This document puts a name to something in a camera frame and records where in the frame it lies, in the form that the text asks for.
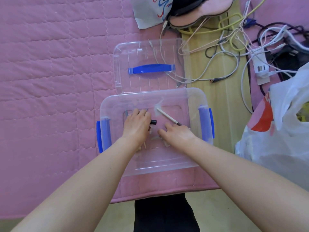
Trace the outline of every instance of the black cap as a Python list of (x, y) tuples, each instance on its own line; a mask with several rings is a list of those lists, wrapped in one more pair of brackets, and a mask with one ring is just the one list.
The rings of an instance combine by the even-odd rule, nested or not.
[(150, 124), (151, 124), (151, 125), (156, 125), (156, 124), (157, 124), (157, 120), (151, 120), (151, 121), (150, 121)]

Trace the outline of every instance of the white pen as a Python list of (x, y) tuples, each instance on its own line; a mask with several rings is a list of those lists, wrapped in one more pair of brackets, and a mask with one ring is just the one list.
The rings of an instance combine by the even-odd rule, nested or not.
[(165, 117), (167, 117), (168, 119), (170, 119), (173, 123), (177, 124), (177, 125), (182, 125), (180, 124), (178, 121), (176, 121), (173, 117), (169, 116), (168, 114), (166, 114), (164, 111), (162, 111), (160, 108), (157, 108), (157, 110), (164, 115)]

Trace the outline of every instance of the clear plastic storage box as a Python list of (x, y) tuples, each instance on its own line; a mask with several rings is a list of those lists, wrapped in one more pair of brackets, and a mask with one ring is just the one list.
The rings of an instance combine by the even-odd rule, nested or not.
[(180, 38), (162, 40), (161, 46), (159, 40), (122, 43), (114, 50), (115, 86), (119, 95), (107, 97), (101, 104), (97, 123), (100, 152), (122, 136), (126, 112), (131, 113), (134, 108), (148, 109), (151, 118), (157, 120), (146, 147), (142, 145), (135, 153), (124, 176), (197, 166), (158, 137), (158, 129), (170, 121), (156, 107), (190, 127), (199, 138), (213, 143), (214, 125), (205, 94), (198, 88), (186, 88), (182, 83), (186, 79), (177, 77), (190, 75), (186, 71), (190, 66), (188, 51), (181, 52), (184, 56), (177, 52), (181, 43)]

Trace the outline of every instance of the black pants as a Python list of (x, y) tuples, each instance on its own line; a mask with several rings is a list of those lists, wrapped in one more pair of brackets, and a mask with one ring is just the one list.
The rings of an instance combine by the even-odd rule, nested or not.
[(200, 232), (185, 194), (135, 201), (134, 232)]

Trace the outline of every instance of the forearm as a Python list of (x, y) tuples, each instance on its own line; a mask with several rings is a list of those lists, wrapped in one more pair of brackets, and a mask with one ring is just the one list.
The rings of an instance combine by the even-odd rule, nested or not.
[(120, 138), (52, 193), (13, 232), (94, 231), (135, 151), (135, 143)]
[(184, 152), (261, 230), (308, 230), (307, 191), (264, 167), (197, 138)]

